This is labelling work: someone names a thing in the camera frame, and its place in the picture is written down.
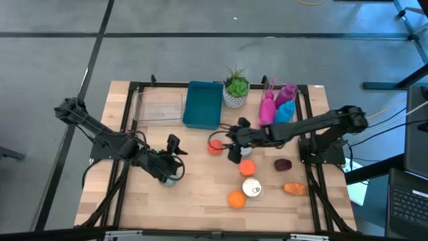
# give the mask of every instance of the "pink spray bottle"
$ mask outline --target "pink spray bottle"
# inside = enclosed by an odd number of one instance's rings
[[[259,111],[259,125],[266,125],[274,122],[276,106],[274,97],[275,94],[272,91],[276,84],[276,77],[274,77],[274,84],[271,84],[265,93],[265,98],[261,101]]]

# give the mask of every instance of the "can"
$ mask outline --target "can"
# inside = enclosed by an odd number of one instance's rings
[[[242,190],[248,197],[257,197],[261,193],[260,182],[254,177],[248,177],[242,183]]]

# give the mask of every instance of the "metal stand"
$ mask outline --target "metal stand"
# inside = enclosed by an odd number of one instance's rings
[[[406,90],[410,85],[428,75],[428,64],[425,64],[414,73],[398,83],[394,82],[364,82],[364,90]]]
[[[4,147],[0,147],[0,159],[2,157],[11,157],[16,160],[22,160],[24,159],[25,155]]]
[[[378,163],[345,173],[346,184],[350,185],[370,178],[386,175],[391,168],[404,171],[404,154],[396,155],[384,161],[379,161]]]

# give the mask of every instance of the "wooden tabletop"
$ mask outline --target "wooden tabletop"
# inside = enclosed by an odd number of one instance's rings
[[[115,131],[120,128],[129,83],[113,81],[107,96],[102,122]],[[308,86],[308,89],[313,115],[325,113],[329,108],[324,87]],[[144,88],[144,92],[181,92],[183,102],[187,95],[186,88]],[[252,128],[257,128],[261,92],[262,90],[250,90],[246,104],[239,109],[230,109],[223,105],[221,122],[232,125],[239,117],[244,116],[251,122]],[[302,96],[300,100],[304,112]],[[154,149],[165,149],[169,134],[178,136],[181,140],[180,148],[189,153],[181,156],[186,165],[186,174],[176,185],[165,187],[141,168],[132,167],[126,184],[120,228],[314,231],[309,195],[296,196],[283,190],[283,185],[287,182],[298,182],[307,186],[304,165],[300,163],[298,154],[297,137],[282,149],[253,150],[249,158],[257,165],[254,177],[260,181],[262,193],[255,198],[247,198],[243,209],[234,210],[227,204],[227,195],[234,189],[241,189],[245,178],[239,173],[238,165],[227,159],[227,152],[219,156],[208,154],[207,138],[213,131],[188,129],[183,124],[173,127],[139,124],[137,129],[146,134],[148,144]],[[228,142],[222,135],[215,138]],[[274,161],[279,158],[289,159],[293,164],[292,169],[277,172],[274,169]],[[105,160],[88,172],[76,224],[88,219],[104,198],[111,167],[111,160]],[[356,229],[343,172],[333,165],[323,165],[323,168],[329,200],[346,223]],[[322,204],[317,200],[321,226],[326,229]],[[111,214],[115,206],[116,200],[110,207],[108,224],[112,223]]]

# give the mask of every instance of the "laptop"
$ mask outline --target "laptop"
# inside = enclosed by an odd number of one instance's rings
[[[428,180],[389,171],[387,237],[428,240]]]

